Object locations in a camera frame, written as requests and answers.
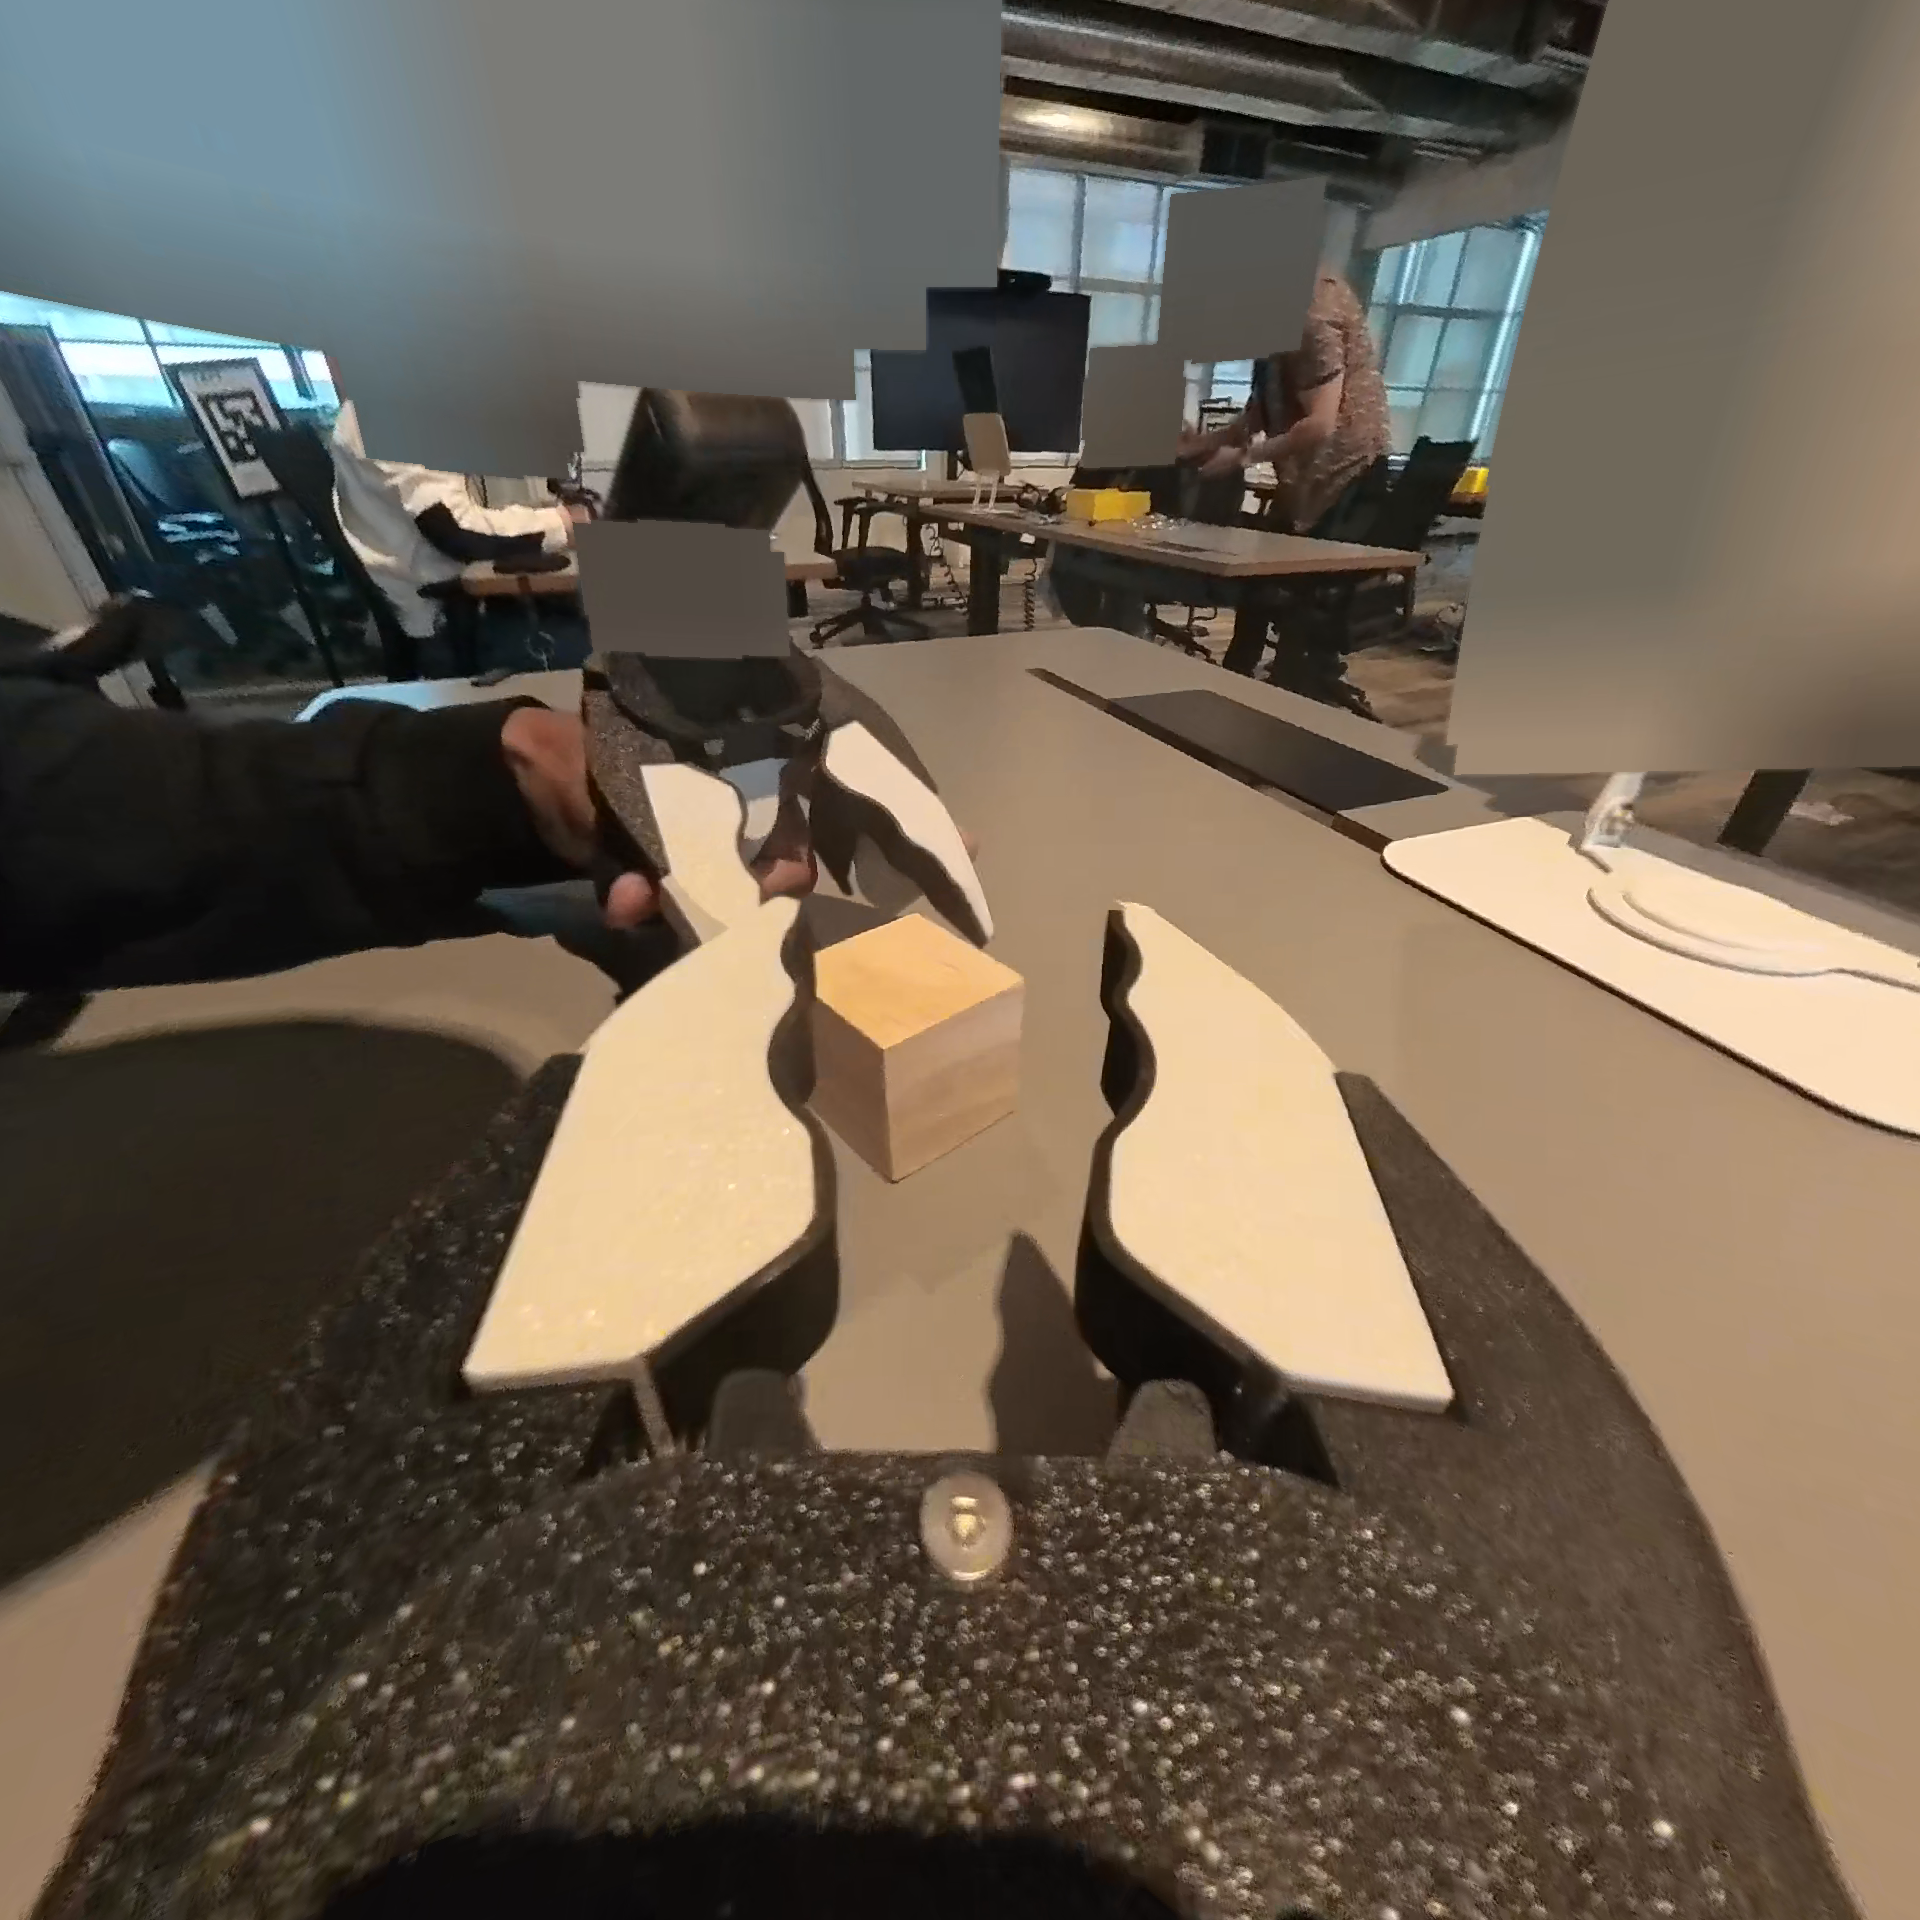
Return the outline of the wooden cube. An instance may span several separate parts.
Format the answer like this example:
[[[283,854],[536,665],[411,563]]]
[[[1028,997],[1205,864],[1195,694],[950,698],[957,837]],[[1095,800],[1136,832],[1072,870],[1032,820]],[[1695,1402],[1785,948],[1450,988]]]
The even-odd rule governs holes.
[[[813,1114],[903,1180],[1021,1105],[1025,975],[922,915],[813,958]]]

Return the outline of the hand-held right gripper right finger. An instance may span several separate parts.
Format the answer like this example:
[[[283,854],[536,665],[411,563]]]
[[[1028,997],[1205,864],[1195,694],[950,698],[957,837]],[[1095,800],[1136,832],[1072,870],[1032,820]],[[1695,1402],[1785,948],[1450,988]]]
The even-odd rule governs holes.
[[[1257,1444],[1273,1407],[1450,1413],[1456,1389],[1321,1043],[1147,904],[1107,915],[1076,1324],[1123,1394],[1185,1379]]]

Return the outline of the white monitor stand base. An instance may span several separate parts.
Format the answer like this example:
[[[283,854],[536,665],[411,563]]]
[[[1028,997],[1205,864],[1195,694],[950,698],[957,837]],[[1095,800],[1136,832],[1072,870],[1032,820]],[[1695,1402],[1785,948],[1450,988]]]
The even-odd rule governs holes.
[[[1917,958],[1746,884],[1628,849],[1643,774],[1612,774],[1586,808],[1576,850],[1595,867],[1586,904],[1618,933],[1717,973],[1863,979],[1917,993]]]

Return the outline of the black monitor stand leg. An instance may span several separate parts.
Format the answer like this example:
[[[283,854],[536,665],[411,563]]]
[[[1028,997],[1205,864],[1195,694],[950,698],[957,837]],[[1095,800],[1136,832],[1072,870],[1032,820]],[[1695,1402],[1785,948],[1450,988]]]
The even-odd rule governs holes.
[[[1793,808],[1805,800],[1811,785],[1807,770],[1761,770],[1753,774],[1723,825],[1717,830],[1717,849],[1740,854],[1765,854],[1778,830],[1788,820]]]

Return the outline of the small black monitor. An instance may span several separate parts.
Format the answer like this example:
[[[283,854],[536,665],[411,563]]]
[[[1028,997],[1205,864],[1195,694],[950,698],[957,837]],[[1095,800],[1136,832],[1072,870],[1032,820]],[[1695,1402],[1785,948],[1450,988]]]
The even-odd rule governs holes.
[[[952,349],[871,349],[875,455],[961,455],[963,398]]]

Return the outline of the black desk pad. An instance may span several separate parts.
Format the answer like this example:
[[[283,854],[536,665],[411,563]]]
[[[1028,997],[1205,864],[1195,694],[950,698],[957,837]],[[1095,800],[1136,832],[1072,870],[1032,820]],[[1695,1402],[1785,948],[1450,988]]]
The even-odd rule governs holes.
[[[1445,785],[1426,774],[1210,689],[1133,694],[1116,698],[1113,712],[1218,774],[1272,788],[1321,815],[1445,794]]]

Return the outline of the person's left forearm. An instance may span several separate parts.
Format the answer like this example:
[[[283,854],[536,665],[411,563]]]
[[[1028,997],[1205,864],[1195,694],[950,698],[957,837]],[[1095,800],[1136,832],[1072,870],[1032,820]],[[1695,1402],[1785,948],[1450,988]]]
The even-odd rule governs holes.
[[[517,704],[538,700],[213,723],[3,665],[3,990],[251,979],[483,933],[487,897],[582,873],[506,770]]]

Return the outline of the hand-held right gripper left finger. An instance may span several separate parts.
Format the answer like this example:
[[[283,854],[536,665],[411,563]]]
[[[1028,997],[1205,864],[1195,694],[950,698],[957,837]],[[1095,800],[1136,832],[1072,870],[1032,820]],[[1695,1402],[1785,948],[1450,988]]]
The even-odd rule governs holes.
[[[473,1394],[626,1385],[686,1444],[731,1375],[806,1368],[838,1309],[811,1004],[803,904],[770,899],[612,1014],[462,1363]]]

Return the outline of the wooden desk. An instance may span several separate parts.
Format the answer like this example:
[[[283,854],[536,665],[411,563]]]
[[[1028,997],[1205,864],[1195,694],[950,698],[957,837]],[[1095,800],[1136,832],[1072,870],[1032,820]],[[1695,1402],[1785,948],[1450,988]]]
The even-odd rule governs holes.
[[[1396,580],[1401,607],[1426,554],[1205,522],[1072,522],[1032,512],[932,512],[971,547],[968,632],[996,634],[1000,577],[1028,547],[1046,554],[1046,594],[1072,628],[1147,637],[1157,607],[1230,614],[1221,669],[1288,687],[1340,677],[1361,589]]]

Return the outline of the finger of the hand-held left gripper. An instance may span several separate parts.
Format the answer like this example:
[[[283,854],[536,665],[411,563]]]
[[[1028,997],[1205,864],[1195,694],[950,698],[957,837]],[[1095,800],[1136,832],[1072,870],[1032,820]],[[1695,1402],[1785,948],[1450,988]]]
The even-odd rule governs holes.
[[[821,737],[811,774],[811,845],[845,888],[856,849],[875,845],[971,945],[995,943],[995,913],[957,818],[932,785],[865,723],[837,723]]]
[[[741,854],[746,800],[731,782],[681,760],[638,774],[655,832],[662,918],[681,948],[703,948],[761,913],[761,884]]]

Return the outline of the black office chair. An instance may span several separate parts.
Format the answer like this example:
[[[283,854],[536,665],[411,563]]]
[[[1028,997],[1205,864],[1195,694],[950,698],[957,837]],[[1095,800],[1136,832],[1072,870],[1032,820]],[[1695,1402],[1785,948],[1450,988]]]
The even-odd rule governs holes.
[[[1475,467],[1475,439],[1416,439],[1400,468],[1387,457],[1328,512],[1311,528],[1321,540],[1408,552],[1415,563],[1383,574],[1341,574],[1321,589],[1317,612],[1336,660],[1365,640],[1401,634],[1415,614],[1416,565],[1431,524],[1450,512],[1450,490]]]
[[[882,504],[845,500],[838,522],[818,483],[813,463],[803,463],[803,494],[813,519],[813,554],[830,563],[830,580],[856,594],[856,605],[811,632],[813,649],[831,640],[927,640],[928,628],[915,612],[898,612],[898,594],[915,584],[917,547],[875,543]]]

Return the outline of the person's left hand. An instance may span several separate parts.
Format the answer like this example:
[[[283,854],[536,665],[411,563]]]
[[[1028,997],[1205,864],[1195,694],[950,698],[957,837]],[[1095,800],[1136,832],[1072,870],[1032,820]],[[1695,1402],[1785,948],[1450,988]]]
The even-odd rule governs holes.
[[[533,809],[538,842],[562,864],[591,877],[602,922],[626,933],[661,918],[661,884],[646,873],[613,873],[600,849],[586,723],[572,712],[538,704],[506,710],[503,757],[517,794]],[[775,818],[756,849],[752,873],[761,899],[806,897],[818,884],[818,858],[806,825],[806,774],[798,760],[781,774]]]

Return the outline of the white desk mat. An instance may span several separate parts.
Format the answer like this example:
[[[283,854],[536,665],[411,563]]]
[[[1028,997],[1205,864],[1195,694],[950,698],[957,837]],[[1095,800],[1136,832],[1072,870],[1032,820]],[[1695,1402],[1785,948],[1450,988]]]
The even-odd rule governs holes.
[[[1917,993],[1863,979],[1717,973],[1650,948],[1596,918],[1586,904],[1596,873],[1576,850],[1576,832],[1547,820],[1496,820],[1396,842],[1383,849],[1383,867],[1788,1093],[1917,1139]]]

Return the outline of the printed marker board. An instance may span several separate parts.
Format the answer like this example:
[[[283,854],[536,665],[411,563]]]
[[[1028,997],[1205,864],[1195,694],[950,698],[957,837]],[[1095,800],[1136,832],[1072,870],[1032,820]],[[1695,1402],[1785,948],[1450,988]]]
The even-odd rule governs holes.
[[[240,504],[277,500],[261,439],[290,427],[257,355],[182,362],[165,368],[202,448]]]

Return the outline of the large black monitor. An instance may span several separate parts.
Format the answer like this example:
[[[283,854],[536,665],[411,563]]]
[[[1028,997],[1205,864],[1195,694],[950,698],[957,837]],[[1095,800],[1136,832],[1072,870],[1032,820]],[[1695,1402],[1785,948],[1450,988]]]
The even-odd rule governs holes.
[[[986,353],[1013,455],[1072,455],[1082,439],[1091,297],[1040,284],[928,288],[927,353],[952,403],[957,353]]]

